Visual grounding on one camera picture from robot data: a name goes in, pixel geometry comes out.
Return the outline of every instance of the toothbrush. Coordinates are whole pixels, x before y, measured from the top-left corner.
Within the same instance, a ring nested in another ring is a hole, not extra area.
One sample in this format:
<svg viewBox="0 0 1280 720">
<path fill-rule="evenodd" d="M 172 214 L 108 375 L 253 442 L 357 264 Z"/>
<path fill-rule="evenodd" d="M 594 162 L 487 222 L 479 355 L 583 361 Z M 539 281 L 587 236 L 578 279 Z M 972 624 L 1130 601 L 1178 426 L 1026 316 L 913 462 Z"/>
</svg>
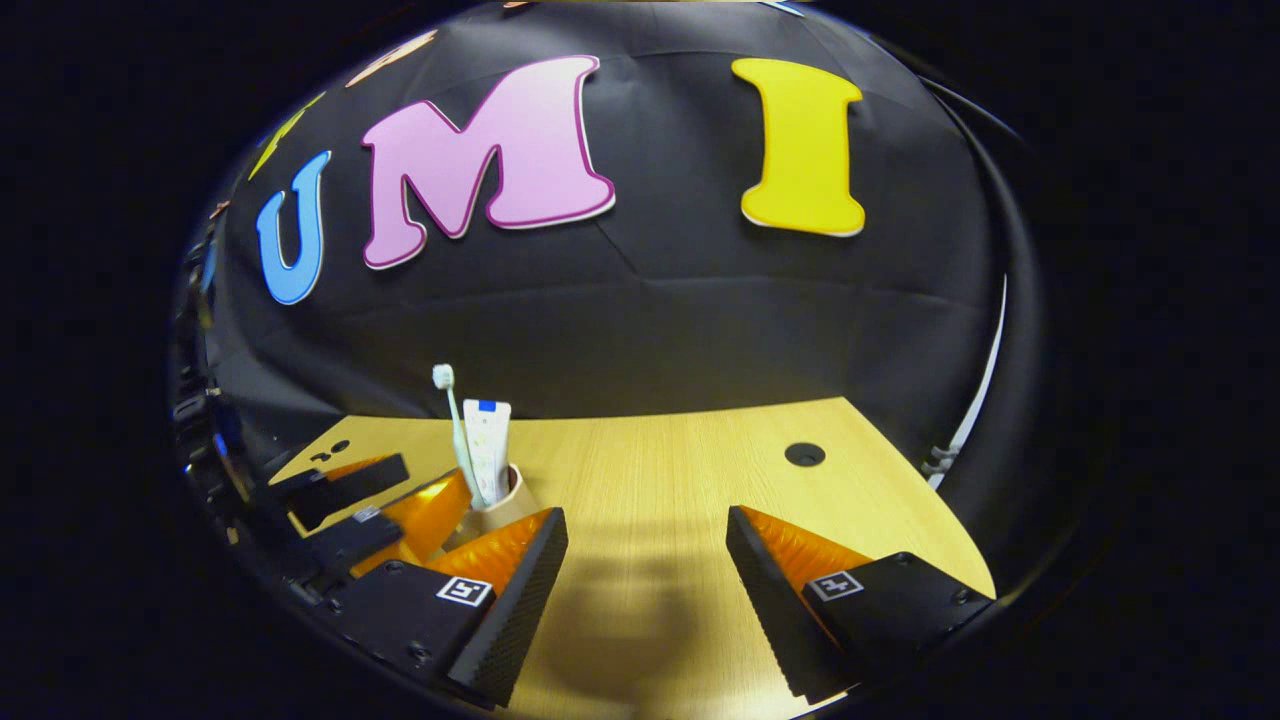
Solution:
<svg viewBox="0 0 1280 720">
<path fill-rule="evenodd" d="M 449 413 L 453 415 L 453 454 L 458 457 L 458 468 L 467 480 L 467 489 L 471 491 L 471 509 L 484 510 L 484 496 L 480 495 L 480 486 L 476 484 L 475 470 L 471 469 L 471 454 L 467 451 L 467 433 L 458 420 L 458 402 L 453 400 L 453 366 L 448 363 L 431 368 L 431 382 L 438 389 L 449 393 Z"/>
</svg>

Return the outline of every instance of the letter m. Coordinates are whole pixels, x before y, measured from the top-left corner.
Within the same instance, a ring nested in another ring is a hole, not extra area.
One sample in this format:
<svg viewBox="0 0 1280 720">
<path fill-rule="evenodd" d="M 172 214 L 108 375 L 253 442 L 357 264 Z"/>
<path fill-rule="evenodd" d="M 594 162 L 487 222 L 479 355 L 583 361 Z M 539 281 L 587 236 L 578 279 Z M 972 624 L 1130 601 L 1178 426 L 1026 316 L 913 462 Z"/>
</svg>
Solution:
<svg viewBox="0 0 1280 720">
<path fill-rule="evenodd" d="M 582 127 L 582 83 L 599 67 L 596 58 L 572 55 L 516 68 L 466 129 L 431 102 L 397 110 L 369 128 L 372 237 L 365 264 L 390 268 L 426 245 L 426 228 L 408 218 L 410 188 L 444 234 L 462 237 L 495 154 L 498 192 L 485 214 L 500 228 L 568 223 L 612 208 L 613 183 L 591 169 Z"/>
</svg>

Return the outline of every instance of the toothbrush head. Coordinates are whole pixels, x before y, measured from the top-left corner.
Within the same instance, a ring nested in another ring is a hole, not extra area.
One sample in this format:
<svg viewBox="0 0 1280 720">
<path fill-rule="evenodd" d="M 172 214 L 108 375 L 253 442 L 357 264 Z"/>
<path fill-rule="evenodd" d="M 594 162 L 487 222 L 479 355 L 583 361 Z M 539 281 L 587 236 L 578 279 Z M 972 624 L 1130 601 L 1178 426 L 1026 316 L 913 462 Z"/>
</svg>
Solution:
<svg viewBox="0 0 1280 720">
<path fill-rule="evenodd" d="M 453 365 L 435 365 L 431 368 L 431 382 L 439 389 L 453 389 Z"/>
</svg>

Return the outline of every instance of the table surface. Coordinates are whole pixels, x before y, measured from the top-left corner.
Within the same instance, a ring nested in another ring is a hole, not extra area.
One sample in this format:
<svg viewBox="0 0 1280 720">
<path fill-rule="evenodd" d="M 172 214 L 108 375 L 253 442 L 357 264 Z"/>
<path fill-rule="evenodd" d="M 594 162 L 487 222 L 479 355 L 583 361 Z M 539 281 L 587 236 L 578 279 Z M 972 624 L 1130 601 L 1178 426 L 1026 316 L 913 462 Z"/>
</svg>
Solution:
<svg viewBox="0 0 1280 720">
<path fill-rule="evenodd" d="M 399 452 L 410 480 L 374 498 L 387 503 L 457 465 L 451 438 L 448 420 L 348 416 L 273 482 Z M 332 452 L 339 441 L 349 445 Z M 783 451 L 795 442 L 820 446 L 826 460 L 792 465 Z M 311 460 L 319 452 L 330 459 Z M 511 705 L 498 717 L 776 720 L 817 707 L 791 696 L 739 580 L 724 547 L 731 505 L 873 559 L 914 552 L 996 594 L 955 515 L 842 397 L 516 420 L 508 460 L 541 506 L 564 509 L 570 543 Z"/>
</svg>

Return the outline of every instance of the screw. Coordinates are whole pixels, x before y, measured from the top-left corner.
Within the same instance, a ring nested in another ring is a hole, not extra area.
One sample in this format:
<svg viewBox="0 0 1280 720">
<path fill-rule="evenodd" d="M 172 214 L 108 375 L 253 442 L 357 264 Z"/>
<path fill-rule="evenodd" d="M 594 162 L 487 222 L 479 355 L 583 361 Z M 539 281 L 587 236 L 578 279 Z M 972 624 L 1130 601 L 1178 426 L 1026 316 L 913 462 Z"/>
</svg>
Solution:
<svg viewBox="0 0 1280 720">
<path fill-rule="evenodd" d="M 422 665 L 424 662 L 431 659 L 431 651 L 426 650 L 426 647 L 424 647 L 422 643 L 417 641 L 412 641 L 408 643 L 408 655 L 419 665 Z"/>
</svg>

